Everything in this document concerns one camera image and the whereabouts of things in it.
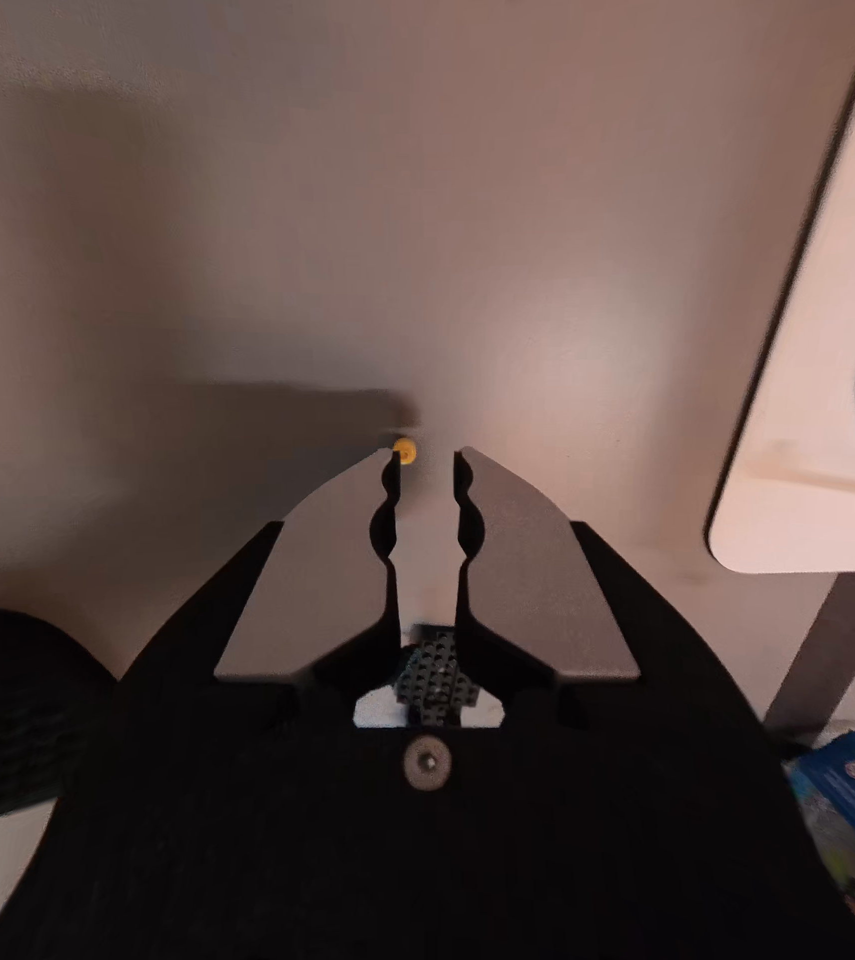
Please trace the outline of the black textured oval pad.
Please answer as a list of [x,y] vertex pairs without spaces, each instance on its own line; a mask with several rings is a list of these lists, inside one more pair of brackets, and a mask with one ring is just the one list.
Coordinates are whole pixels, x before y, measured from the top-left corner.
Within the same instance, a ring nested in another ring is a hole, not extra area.
[[0,609],[0,816],[62,794],[117,682],[63,630]]

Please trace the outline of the white wire screen stand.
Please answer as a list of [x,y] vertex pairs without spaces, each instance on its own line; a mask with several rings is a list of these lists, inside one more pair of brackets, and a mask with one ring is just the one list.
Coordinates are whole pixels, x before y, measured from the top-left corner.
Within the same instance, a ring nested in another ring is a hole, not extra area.
[[706,541],[738,573],[855,572],[855,76]]

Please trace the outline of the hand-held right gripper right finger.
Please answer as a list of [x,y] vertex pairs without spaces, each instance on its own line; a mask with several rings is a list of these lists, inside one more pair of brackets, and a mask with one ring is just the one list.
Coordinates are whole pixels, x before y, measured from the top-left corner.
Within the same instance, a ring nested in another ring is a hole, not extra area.
[[481,628],[509,664],[545,668],[549,680],[640,677],[572,522],[552,499],[470,446],[455,457],[455,498],[463,631]]

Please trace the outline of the black lego chassis piece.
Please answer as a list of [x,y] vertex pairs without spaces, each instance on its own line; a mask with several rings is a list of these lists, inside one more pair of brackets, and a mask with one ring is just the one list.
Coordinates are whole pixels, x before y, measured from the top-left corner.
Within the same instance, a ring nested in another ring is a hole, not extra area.
[[460,667],[454,626],[419,626],[401,650],[393,690],[410,724],[460,724],[461,712],[478,705],[481,687]]

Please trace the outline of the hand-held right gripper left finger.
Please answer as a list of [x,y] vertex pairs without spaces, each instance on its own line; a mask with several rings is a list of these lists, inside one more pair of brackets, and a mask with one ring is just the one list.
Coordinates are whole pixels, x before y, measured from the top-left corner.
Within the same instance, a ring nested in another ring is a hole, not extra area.
[[223,682],[288,680],[396,607],[399,464],[382,447],[287,514],[215,667]]

